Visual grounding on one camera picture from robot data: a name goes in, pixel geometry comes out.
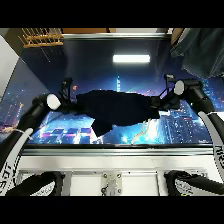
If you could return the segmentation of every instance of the black garment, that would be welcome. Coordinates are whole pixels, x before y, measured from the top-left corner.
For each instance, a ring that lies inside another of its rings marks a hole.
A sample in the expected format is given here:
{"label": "black garment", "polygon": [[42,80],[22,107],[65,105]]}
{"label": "black garment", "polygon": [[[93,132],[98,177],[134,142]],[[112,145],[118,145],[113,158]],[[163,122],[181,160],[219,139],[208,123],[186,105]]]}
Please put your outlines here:
{"label": "black garment", "polygon": [[76,96],[81,113],[96,119],[92,128],[96,136],[112,130],[112,125],[129,126],[149,118],[159,119],[157,109],[151,107],[151,97],[136,93],[93,90]]}

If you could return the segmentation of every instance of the metal bracket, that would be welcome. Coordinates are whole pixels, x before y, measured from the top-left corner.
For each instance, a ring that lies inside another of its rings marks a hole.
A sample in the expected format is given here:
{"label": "metal bracket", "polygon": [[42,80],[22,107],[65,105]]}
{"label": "metal bracket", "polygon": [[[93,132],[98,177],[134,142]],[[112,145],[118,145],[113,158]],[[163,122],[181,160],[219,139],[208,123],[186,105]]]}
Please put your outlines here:
{"label": "metal bracket", "polygon": [[101,192],[102,196],[120,196],[122,193],[121,172],[103,172]]}

